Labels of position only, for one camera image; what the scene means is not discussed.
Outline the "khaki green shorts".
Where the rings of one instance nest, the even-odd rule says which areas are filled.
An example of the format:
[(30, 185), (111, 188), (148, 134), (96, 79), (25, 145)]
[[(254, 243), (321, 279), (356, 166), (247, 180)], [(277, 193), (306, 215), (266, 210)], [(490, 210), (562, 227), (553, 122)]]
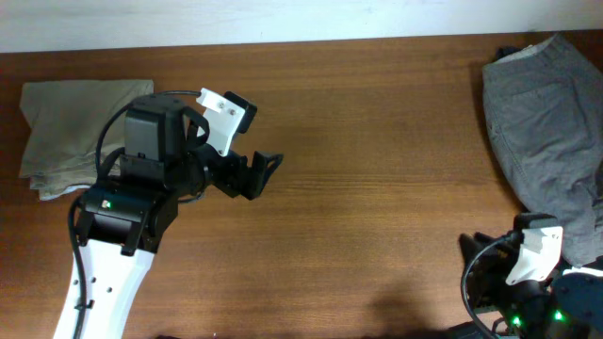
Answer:
[(50, 201), (96, 181), (95, 149), (105, 124), (154, 82), (65, 80), (22, 86), (20, 108), (31, 129), (19, 176)]

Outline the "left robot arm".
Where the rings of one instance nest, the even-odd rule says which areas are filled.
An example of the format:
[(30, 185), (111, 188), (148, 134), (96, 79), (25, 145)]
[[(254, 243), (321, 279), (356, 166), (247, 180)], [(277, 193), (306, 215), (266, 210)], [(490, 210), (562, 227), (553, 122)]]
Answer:
[(124, 119), (124, 144), (97, 155), (95, 183), (68, 212), (73, 270), (56, 338), (120, 338), (161, 239), (184, 203), (209, 186), (231, 198), (260, 196), (280, 166), (279, 154), (234, 153), (248, 131), (253, 102), (227, 91), (193, 92), (204, 108), (182, 101), (183, 91), (140, 96), (111, 117)]

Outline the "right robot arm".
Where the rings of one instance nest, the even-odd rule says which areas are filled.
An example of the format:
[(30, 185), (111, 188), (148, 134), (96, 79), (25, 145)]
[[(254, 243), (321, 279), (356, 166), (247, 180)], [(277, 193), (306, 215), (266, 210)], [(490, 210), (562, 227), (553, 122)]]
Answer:
[(600, 338), (602, 279), (590, 273), (561, 274), (542, 281), (506, 282), (519, 254), (516, 235), (459, 237), (464, 258), (461, 296), (469, 322), (445, 331), (452, 339)]

